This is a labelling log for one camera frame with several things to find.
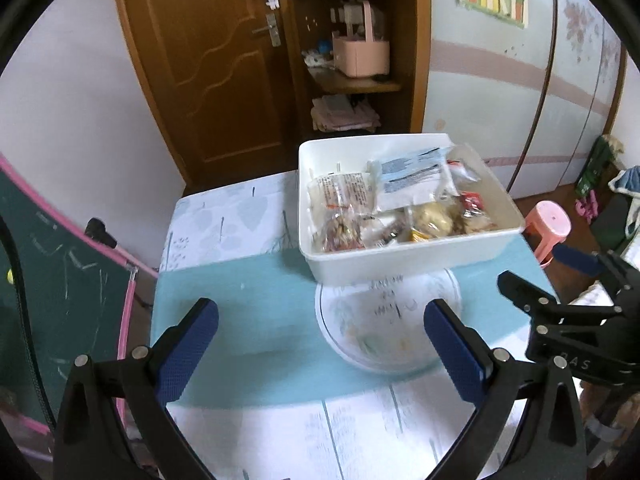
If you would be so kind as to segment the white grey snack wrapper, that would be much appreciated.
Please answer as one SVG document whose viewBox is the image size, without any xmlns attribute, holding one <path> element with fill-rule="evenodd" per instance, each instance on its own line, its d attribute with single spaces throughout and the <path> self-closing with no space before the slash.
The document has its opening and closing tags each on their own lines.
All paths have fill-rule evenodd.
<svg viewBox="0 0 640 480">
<path fill-rule="evenodd" d="M 449 148 L 426 148 L 370 160 L 374 211 L 384 212 L 458 196 L 446 156 Z"/>
</svg>

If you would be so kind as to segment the red jujube snack packet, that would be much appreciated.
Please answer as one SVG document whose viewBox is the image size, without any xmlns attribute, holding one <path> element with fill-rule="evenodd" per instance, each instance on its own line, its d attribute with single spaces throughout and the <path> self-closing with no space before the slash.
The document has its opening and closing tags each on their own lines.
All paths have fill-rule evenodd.
<svg viewBox="0 0 640 480">
<path fill-rule="evenodd" d="M 458 191 L 461 232 L 477 234 L 494 230 L 497 225 L 486 210 L 482 194 L 477 191 L 483 179 L 462 159 L 448 159 L 447 165 Z"/>
</svg>

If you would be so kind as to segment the pink plastic stool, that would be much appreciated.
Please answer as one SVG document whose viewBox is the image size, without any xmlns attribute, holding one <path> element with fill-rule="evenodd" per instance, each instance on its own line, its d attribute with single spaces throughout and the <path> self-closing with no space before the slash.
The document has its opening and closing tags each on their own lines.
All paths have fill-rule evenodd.
<svg viewBox="0 0 640 480">
<path fill-rule="evenodd" d="M 543 269 L 553 259 L 552 249 L 564 243 L 571 230 L 570 217 L 552 200 L 541 200 L 526 214 L 525 233 L 539 238 L 534 255 Z"/>
</svg>

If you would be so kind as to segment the white plastic storage bin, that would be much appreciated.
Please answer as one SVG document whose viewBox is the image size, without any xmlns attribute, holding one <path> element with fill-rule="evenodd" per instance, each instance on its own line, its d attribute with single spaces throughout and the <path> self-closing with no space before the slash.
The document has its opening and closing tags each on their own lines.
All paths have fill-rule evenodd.
<svg viewBox="0 0 640 480">
<path fill-rule="evenodd" d="M 480 194 L 491 225 L 485 231 L 450 234 L 431 240 L 409 240 L 412 217 L 407 207 L 386 210 L 372 228 L 378 232 L 396 219 L 406 222 L 397 242 L 341 252 L 321 248 L 322 226 L 330 214 L 319 209 L 309 187 L 329 174 L 365 172 L 378 159 L 430 148 L 446 148 L 455 160 L 464 162 L 480 180 L 469 190 Z M 303 143 L 298 150 L 298 247 L 317 283 L 343 286 L 408 276 L 440 269 L 452 269 L 485 262 L 500 256 L 520 237 L 525 220 L 498 178 L 480 154 L 468 144 L 455 144 L 446 133 L 392 133 L 377 136 L 343 136 Z"/>
</svg>

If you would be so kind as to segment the clear packet brown snack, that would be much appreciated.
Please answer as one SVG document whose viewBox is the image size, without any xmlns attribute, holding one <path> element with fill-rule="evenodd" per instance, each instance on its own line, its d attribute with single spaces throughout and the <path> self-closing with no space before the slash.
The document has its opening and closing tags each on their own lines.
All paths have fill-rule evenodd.
<svg viewBox="0 0 640 480">
<path fill-rule="evenodd" d="M 314 244 L 320 252 L 363 248 L 361 220 L 373 210 L 370 174 L 326 174 L 314 179 L 307 191 Z"/>
</svg>

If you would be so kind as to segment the folded pink cloth stack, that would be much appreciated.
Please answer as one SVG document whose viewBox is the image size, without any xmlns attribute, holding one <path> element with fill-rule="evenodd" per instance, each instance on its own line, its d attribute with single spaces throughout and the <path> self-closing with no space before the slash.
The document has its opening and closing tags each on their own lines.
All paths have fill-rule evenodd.
<svg viewBox="0 0 640 480">
<path fill-rule="evenodd" d="M 352 104 L 344 94 L 313 99 L 310 116 L 314 130 L 323 133 L 352 130 L 375 132 L 381 125 L 380 116 L 367 100 Z"/>
</svg>

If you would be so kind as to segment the wooden corner shelf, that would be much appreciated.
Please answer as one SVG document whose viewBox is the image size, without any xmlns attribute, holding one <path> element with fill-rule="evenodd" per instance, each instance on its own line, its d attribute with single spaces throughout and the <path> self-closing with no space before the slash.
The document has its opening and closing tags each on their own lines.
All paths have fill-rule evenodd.
<svg viewBox="0 0 640 480">
<path fill-rule="evenodd" d="M 283 0 L 303 137 L 418 132 L 432 0 Z"/>
</svg>

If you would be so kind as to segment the brown wooden door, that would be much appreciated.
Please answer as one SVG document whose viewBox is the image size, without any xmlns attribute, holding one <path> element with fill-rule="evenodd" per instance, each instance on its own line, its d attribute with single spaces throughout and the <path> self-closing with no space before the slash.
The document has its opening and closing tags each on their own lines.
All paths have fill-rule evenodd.
<svg viewBox="0 0 640 480">
<path fill-rule="evenodd" d="M 284 13 L 268 0 L 116 0 L 134 71 L 186 192 L 294 168 Z"/>
</svg>

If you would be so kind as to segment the green chalkboard pink frame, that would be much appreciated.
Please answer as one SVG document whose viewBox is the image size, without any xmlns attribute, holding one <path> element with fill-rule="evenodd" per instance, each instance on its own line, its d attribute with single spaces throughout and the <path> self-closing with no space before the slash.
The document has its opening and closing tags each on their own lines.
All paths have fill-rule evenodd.
<svg viewBox="0 0 640 480">
<path fill-rule="evenodd" d="M 85 236 L 4 160 L 1 217 L 23 271 L 32 341 L 16 304 L 15 273 L 1 261 L 1 420 L 18 448 L 52 462 L 53 434 L 41 403 L 58 414 L 73 360 L 121 358 L 142 336 L 156 278 Z"/>
</svg>

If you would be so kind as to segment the pink handled basket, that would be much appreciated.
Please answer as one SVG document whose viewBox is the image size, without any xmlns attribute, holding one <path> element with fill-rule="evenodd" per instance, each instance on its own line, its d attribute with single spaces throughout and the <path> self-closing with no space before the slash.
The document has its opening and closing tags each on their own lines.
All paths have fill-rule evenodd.
<svg viewBox="0 0 640 480">
<path fill-rule="evenodd" d="M 390 73 L 390 43 L 376 39 L 373 11 L 368 0 L 343 6 L 345 35 L 332 39 L 334 67 L 348 78 L 387 76 Z"/>
</svg>

